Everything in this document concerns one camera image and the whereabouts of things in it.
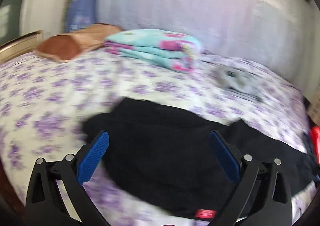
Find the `bed sheet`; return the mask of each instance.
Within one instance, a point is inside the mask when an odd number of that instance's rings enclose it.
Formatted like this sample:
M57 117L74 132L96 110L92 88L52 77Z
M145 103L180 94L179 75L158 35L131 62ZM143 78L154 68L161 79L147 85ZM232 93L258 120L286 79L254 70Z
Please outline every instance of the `bed sheet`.
M183 108L222 124L242 118L260 132L305 152L300 140L307 131L302 96L290 83L264 66L240 58L203 55L193 74L176 73L139 59L112 55L103 48L64 64L34 53L0 66L0 156L23 203L38 157L47 162L76 153L84 144L80 122L110 111L122 97L146 99ZM261 78L263 103L225 94L215 70L221 64L242 68ZM70 215L79 219L63 184L59 184ZM99 166L84 184L88 195L115 225L206 225L167 212L119 189ZM292 198L293 222L315 195L311 183Z

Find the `folded garment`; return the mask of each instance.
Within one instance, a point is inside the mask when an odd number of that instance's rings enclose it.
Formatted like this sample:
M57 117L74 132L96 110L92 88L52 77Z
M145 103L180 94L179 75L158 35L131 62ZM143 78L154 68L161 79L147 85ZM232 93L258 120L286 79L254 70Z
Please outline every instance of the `folded garment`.
M50 37L43 41L35 52L64 63L81 53L101 47L106 36L120 31L122 29L117 26L92 24L81 30Z
M123 31L106 37L109 53L146 60L174 71L188 73L202 47L195 37L159 29Z
M194 218L198 209L220 211L235 188L210 148L209 134L214 129L243 154L265 162L281 159L292 195L316 174L312 155L274 140L242 120L225 126L183 109L125 98L111 113L98 114L83 125L88 143L100 130L109 133L103 161L119 187L187 218ZM259 182L243 216L249 213L258 187Z
M218 68L218 75L221 86L227 93L252 102L261 101L259 81L254 74L229 66L221 66Z

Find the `red clothing tag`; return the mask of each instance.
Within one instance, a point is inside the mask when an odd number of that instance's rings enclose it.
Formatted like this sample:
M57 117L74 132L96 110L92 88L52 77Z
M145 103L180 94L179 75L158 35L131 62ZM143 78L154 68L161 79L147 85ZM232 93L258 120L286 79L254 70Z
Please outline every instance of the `red clothing tag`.
M213 210L197 210L196 218L203 218L203 219L212 219L215 217L217 211Z

